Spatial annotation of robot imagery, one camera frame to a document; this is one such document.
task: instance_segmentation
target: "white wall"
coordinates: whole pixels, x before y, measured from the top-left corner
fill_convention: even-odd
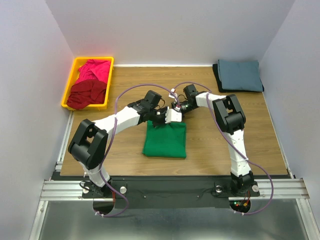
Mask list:
[[[116,64],[261,60],[294,0],[46,0],[75,56]]]
[[[44,0],[0,3],[0,239],[26,240],[54,170],[73,54]]]
[[[320,1],[296,0],[260,63],[265,98],[290,169],[320,226]]]

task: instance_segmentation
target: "wooden tabletop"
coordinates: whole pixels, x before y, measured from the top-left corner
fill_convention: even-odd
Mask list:
[[[203,84],[219,93],[211,67],[115,67],[111,79],[107,110],[79,110],[74,112],[70,132],[71,141],[80,122],[105,118],[114,113],[116,97],[127,88],[155,83],[173,88],[176,84],[192,81]],[[183,94],[182,85],[177,88]],[[204,89],[196,86],[198,91]],[[173,102],[168,93],[157,87],[143,86],[128,91],[118,102],[120,111],[127,104],[142,99],[148,90],[162,95],[167,106]],[[263,166],[269,174],[287,174],[274,128],[262,93],[236,93],[246,116],[244,143],[248,158]],[[176,176],[176,175],[229,175],[231,160],[228,146],[207,108],[200,107],[186,114],[186,159],[146,157],[142,149],[146,137],[146,123],[128,128],[114,138],[112,148],[104,162],[106,171],[112,176]],[[253,174],[263,172],[251,166]],[[83,176],[84,170],[68,153],[65,153],[61,176]]]

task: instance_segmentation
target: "yellow bin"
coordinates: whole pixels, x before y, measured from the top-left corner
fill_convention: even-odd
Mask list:
[[[110,71],[108,76],[108,82],[106,84],[106,91],[105,91],[105,99],[104,103],[102,104],[90,104],[86,106],[82,110],[104,110],[107,109],[107,103],[108,103],[108,95],[109,95],[109,89],[110,89],[110,83],[111,83],[111,76],[112,76],[112,70],[114,68],[114,58],[112,56],[96,56],[96,57],[76,57],[73,61],[72,69],[69,75],[68,82],[65,86],[64,95],[61,101],[61,106],[64,108],[67,108],[69,110],[75,110],[72,107],[69,107],[67,105],[67,100],[70,95],[70,89],[75,84],[76,80],[79,78],[79,71],[78,69],[82,67],[87,60],[89,59],[98,59],[98,60],[105,60],[110,61]]]

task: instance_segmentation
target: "robotic arm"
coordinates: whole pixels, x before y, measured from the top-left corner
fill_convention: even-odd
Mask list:
[[[83,120],[68,147],[69,153],[82,165],[91,182],[98,188],[103,188],[105,182],[100,171],[107,181],[110,180],[110,176],[103,167],[100,169],[100,163],[104,159],[108,136],[114,130],[115,117],[117,119],[115,133],[117,134],[148,120],[152,121],[154,126],[181,122],[184,114],[198,107],[208,108],[207,92],[198,92],[193,84],[186,86],[183,91],[187,100],[181,102],[180,105],[173,102],[172,108],[155,109],[162,96],[149,90],[143,99],[128,104],[116,116],[113,114],[93,122],[88,119]],[[246,117],[237,97],[234,94],[220,96],[209,93],[208,98],[210,100],[209,107],[214,110],[220,129],[230,142],[245,155],[243,129]],[[244,193],[255,184],[253,173],[248,163],[230,146],[229,153],[231,158],[231,189],[235,194]]]

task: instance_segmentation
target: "red cloth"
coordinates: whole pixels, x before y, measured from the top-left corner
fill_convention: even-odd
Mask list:
[[[79,78],[75,84],[81,83],[88,79],[95,79],[107,83],[110,71],[110,61],[89,59],[86,63],[79,68]]]
[[[73,109],[84,109],[89,104],[103,104],[107,84],[97,79],[87,79],[71,87],[66,104]]]

